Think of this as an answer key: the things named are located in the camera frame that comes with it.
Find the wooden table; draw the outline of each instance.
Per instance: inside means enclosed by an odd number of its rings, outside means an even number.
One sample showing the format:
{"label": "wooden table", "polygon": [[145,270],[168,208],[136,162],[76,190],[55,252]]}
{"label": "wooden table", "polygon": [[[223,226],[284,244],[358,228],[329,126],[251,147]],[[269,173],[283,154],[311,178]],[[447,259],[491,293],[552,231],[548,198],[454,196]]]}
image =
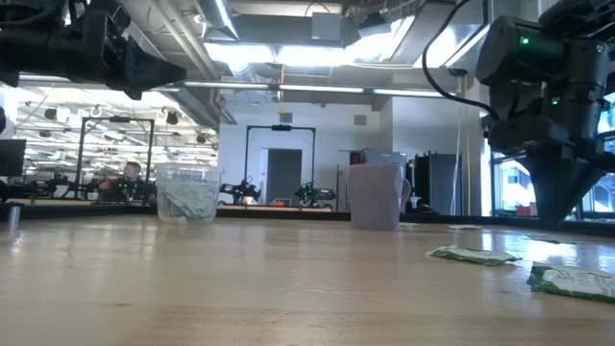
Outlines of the wooden table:
{"label": "wooden table", "polygon": [[[343,222],[155,217],[25,221],[2,235],[0,344],[614,345],[615,305],[531,292],[533,260],[615,272],[615,243],[445,225],[397,233]],[[504,267],[425,256],[505,250]]]}

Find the person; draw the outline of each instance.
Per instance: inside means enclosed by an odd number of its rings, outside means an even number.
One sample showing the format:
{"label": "person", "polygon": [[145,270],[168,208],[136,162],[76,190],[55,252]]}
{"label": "person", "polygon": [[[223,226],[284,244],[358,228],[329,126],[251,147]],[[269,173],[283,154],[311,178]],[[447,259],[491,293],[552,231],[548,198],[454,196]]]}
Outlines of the person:
{"label": "person", "polygon": [[124,174],[118,179],[106,180],[98,188],[100,200],[105,202],[132,201],[143,194],[147,184],[139,178],[141,165],[137,162],[127,162]]}

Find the door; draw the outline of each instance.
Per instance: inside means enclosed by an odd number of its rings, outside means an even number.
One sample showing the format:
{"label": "door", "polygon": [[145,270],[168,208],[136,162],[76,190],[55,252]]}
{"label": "door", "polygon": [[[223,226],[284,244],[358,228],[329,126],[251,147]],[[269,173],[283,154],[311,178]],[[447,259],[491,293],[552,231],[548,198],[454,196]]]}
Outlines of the door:
{"label": "door", "polygon": [[291,200],[299,206],[294,193],[301,186],[302,151],[298,149],[269,149],[267,163],[267,204],[277,198]]}

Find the clear plastic container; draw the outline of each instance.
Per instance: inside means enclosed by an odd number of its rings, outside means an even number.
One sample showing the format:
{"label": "clear plastic container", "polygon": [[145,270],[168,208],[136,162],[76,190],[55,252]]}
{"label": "clear plastic container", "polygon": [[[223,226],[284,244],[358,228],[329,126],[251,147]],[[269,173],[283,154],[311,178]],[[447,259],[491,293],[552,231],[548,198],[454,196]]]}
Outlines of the clear plastic container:
{"label": "clear plastic container", "polygon": [[156,165],[158,217],[164,223],[210,222],[215,217],[220,170],[204,164]]}

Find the green packet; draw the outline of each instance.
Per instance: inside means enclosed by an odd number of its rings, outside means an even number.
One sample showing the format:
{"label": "green packet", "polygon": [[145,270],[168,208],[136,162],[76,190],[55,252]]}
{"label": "green packet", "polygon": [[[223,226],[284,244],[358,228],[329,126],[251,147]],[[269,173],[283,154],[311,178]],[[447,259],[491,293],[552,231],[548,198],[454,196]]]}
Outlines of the green packet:
{"label": "green packet", "polygon": [[615,276],[602,271],[535,262],[528,284],[548,293],[615,303]]}
{"label": "green packet", "polygon": [[462,249],[455,245],[441,246],[427,252],[427,255],[448,260],[462,260],[486,266],[497,266],[505,264],[507,261],[521,260],[521,258],[516,258],[503,252]]}

